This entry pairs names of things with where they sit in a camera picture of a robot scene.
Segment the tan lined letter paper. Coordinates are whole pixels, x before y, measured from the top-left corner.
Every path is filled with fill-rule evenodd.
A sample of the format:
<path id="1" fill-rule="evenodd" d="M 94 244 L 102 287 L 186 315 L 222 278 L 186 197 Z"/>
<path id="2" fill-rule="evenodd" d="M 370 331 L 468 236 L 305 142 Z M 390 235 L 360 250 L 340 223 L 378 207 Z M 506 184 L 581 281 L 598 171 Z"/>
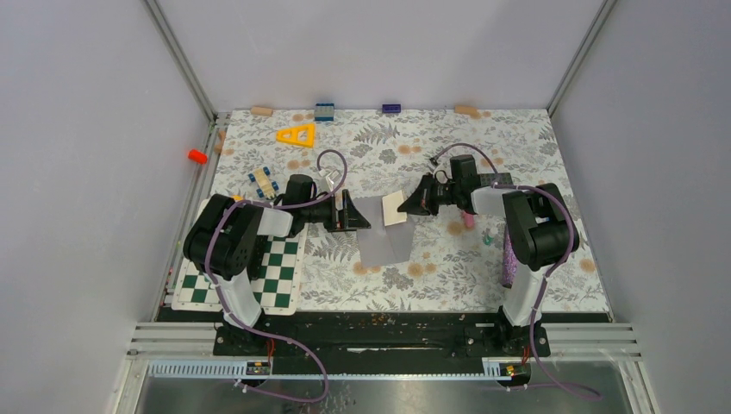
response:
<path id="1" fill-rule="evenodd" d="M 381 201 L 385 227 L 405 223 L 407 221 L 408 215 L 405 212 L 400 212 L 398 210 L 399 206 L 405 201 L 402 190 L 382 196 Z"/>

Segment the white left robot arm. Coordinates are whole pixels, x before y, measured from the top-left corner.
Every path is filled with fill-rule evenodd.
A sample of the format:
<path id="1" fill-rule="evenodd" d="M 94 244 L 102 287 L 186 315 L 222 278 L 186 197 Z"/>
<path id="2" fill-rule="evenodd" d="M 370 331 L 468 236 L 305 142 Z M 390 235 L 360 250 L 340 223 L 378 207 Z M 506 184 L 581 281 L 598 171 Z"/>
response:
<path id="1" fill-rule="evenodd" d="M 278 205 L 210 196 L 184 240 L 184 257 L 209 276 L 224 320 L 237 328 L 234 343 L 246 354 L 262 351 L 268 335 L 256 323 L 262 309 L 247 274 L 261 259 L 259 245 L 268 236 L 298 235 L 308 223 L 319 223 L 330 233 L 371 227 L 349 191 L 317 197 L 314 179 L 293 174 Z"/>

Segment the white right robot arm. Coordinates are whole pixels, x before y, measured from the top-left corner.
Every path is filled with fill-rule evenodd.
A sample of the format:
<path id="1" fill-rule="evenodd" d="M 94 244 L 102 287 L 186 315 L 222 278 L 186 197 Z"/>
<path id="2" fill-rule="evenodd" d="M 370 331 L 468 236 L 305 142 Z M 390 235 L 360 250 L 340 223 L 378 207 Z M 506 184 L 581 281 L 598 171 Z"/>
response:
<path id="1" fill-rule="evenodd" d="M 514 276 L 498 310 L 494 342 L 507 355 L 528 345 L 540 321 L 548 277 L 578 248 L 578 231 L 556 184 L 501 184 L 495 173 L 480 173 L 471 155 L 449 160 L 450 175 L 440 181 L 427 173 L 398 211 L 435 216 L 454 205 L 471 215 L 505 220 L 504 253 L 514 263 Z"/>

